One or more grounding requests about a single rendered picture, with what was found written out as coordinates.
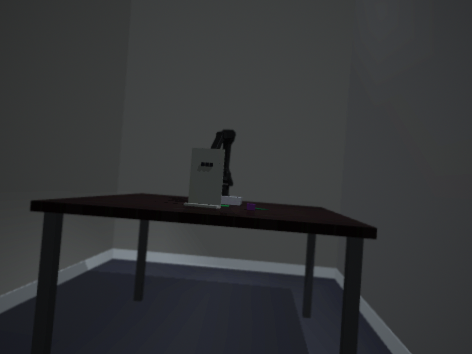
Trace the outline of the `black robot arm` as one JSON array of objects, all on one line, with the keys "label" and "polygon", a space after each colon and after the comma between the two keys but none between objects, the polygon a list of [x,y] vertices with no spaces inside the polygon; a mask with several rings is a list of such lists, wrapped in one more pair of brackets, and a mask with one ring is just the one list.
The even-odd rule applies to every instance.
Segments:
[{"label": "black robot arm", "polygon": [[[229,162],[230,162],[230,152],[231,152],[231,144],[235,140],[236,133],[234,130],[223,130],[216,133],[216,138],[211,146],[211,149],[220,149],[223,143],[223,149],[225,149],[225,157],[224,157],[224,171],[223,176],[227,177],[228,182],[222,184],[222,196],[230,196],[229,194],[229,186],[233,186],[233,181],[231,178],[231,172],[229,170]],[[228,185],[226,185],[228,184]]]}]

